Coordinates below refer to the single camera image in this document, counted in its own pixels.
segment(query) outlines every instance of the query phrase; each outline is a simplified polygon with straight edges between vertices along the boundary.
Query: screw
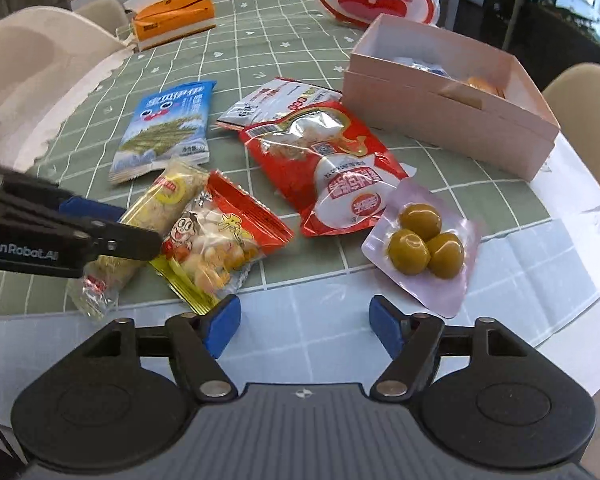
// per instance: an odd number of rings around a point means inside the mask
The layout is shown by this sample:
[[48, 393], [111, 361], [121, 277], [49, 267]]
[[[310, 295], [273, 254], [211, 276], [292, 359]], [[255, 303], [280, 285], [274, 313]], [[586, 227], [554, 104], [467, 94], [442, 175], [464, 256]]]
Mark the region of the screw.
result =
[[231, 385], [225, 381], [207, 381], [200, 391], [207, 397], [224, 397], [231, 393]]
[[407, 385], [400, 381], [382, 381], [376, 384], [376, 392], [383, 397], [401, 397], [407, 391]]

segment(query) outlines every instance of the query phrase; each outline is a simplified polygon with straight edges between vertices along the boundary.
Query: olive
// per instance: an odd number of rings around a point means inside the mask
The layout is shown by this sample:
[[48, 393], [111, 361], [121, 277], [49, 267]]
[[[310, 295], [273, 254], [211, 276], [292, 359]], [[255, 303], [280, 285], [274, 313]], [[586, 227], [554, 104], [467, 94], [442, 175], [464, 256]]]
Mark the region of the olive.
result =
[[413, 231], [425, 242], [439, 235], [442, 229], [440, 214], [429, 204], [411, 204], [398, 219], [400, 227]]
[[387, 253], [394, 267], [408, 276], [422, 272], [429, 263], [426, 244], [408, 229], [400, 229], [391, 236]]
[[451, 280], [458, 275], [464, 263], [464, 247], [453, 233], [442, 233], [427, 242], [431, 254], [429, 270], [437, 277]]

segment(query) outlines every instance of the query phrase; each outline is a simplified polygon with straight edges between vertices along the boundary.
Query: blue snack package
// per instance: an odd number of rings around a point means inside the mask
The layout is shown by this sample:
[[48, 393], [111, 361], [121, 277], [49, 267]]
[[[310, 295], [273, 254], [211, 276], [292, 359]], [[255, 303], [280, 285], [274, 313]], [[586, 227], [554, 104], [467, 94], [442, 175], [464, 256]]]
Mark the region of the blue snack package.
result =
[[206, 122], [215, 81], [196, 81], [140, 101], [113, 158], [109, 181], [119, 184], [163, 170], [174, 157], [186, 164], [209, 161]]

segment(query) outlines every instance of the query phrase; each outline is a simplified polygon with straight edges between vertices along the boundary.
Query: qr code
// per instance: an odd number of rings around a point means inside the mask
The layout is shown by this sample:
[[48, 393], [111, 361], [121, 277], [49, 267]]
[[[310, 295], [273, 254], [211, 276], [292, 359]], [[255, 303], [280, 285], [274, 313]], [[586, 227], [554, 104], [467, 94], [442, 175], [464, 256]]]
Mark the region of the qr code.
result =
[[311, 149], [314, 150], [315, 153], [318, 153], [322, 156], [333, 155], [333, 153], [336, 153], [334, 147], [328, 142], [318, 142], [317, 144], [312, 144]]

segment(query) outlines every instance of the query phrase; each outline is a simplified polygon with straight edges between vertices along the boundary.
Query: open cardboard box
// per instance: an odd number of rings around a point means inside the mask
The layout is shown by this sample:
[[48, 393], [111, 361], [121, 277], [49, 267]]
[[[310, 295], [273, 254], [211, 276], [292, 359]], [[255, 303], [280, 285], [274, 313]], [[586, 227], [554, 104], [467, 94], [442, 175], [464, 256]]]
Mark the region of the open cardboard box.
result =
[[[452, 79], [391, 61], [412, 57]], [[462, 81], [477, 76], [505, 99]], [[532, 180], [560, 126], [520, 62], [443, 28], [381, 14], [351, 53], [343, 102], [368, 126], [488, 162]]]

